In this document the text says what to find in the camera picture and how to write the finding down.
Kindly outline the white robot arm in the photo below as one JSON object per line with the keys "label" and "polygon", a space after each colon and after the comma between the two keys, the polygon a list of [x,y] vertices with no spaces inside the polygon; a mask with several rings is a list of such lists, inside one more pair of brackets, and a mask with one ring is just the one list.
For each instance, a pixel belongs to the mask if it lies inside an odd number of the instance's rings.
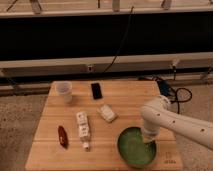
{"label": "white robot arm", "polygon": [[163,95],[142,105],[144,142],[154,141],[163,127],[213,150],[213,123],[171,112],[170,105],[170,100]]}

